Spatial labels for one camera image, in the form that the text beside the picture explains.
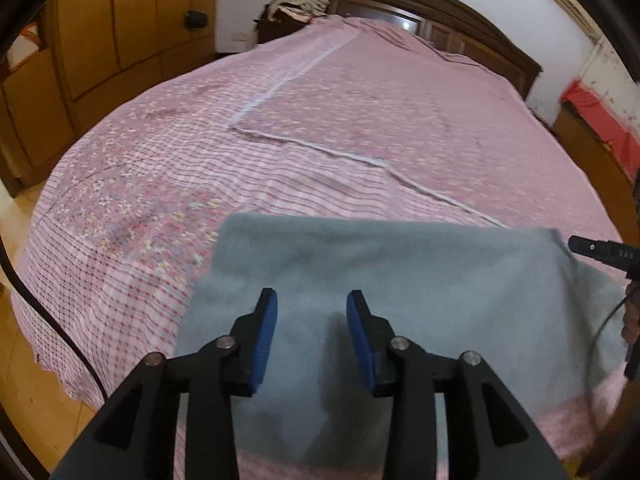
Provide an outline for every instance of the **gray towel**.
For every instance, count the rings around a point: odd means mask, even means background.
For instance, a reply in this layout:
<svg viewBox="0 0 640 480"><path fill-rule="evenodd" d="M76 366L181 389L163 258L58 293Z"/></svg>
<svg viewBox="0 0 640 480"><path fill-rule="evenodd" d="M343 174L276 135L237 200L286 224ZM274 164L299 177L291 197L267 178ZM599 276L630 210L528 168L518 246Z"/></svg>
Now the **gray towel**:
<svg viewBox="0 0 640 480"><path fill-rule="evenodd" d="M286 463L377 470L391 403L362 385L346 325L349 291L426 351L479 351L530 415L583 393L588 345L623 295L554 230L231 215L197 284L176 355L197 351L278 293L264 383L233 400L238 449ZM621 362L620 319L593 377ZM443 430L440 418L439 430Z"/></svg>

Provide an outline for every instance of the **human hand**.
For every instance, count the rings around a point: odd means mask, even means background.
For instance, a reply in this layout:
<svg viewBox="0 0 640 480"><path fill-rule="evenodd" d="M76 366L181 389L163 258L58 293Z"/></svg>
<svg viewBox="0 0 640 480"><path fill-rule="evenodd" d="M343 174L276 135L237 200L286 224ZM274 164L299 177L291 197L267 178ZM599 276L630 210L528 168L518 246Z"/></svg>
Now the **human hand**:
<svg viewBox="0 0 640 480"><path fill-rule="evenodd" d="M640 287L640 282L631 282L626 286L629 294L635 287ZM632 345L640 336L640 290L625 302L625 315L622 318L622 339Z"/></svg>

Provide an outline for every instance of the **nightstand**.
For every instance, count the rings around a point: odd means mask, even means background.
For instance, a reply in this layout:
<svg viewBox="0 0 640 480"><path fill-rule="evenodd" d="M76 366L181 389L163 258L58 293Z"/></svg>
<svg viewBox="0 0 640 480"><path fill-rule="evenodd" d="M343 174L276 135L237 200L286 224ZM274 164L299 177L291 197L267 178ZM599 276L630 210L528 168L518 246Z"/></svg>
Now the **nightstand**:
<svg viewBox="0 0 640 480"><path fill-rule="evenodd" d="M258 32L258 43L267 43L267 41L276 40L299 31L306 26L306 23L296 22L270 22L267 19L260 18L254 20L255 30Z"/></svg>

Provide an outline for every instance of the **wooden headboard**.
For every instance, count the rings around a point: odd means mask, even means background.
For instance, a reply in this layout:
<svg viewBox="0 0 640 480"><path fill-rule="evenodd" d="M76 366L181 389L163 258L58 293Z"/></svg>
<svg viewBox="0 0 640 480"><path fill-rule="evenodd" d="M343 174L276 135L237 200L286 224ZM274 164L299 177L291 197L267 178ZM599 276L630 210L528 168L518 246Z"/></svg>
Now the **wooden headboard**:
<svg viewBox="0 0 640 480"><path fill-rule="evenodd" d="M446 52L508 79L526 98L542 67L482 14L458 0L329 0L330 14L394 22Z"/></svg>

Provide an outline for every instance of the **pink bedsheet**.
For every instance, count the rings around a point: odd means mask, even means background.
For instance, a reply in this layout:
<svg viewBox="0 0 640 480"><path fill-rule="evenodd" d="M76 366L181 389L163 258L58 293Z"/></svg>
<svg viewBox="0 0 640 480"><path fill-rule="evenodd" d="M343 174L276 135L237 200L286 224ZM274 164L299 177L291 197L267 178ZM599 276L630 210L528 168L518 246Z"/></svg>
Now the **pink bedsheet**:
<svg viewBox="0 0 640 480"><path fill-rule="evenodd" d="M172 354L233 211L618 239L585 176L505 79L391 25L333 16L158 85L105 118L47 181L19 273L113 391L146 353ZM12 300L41 365L99 406L75 356ZM620 384L618 374L603 412ZM584 423L576 406L574 430ZM550 420L541 423L559 452L588 438Z"/></svg>

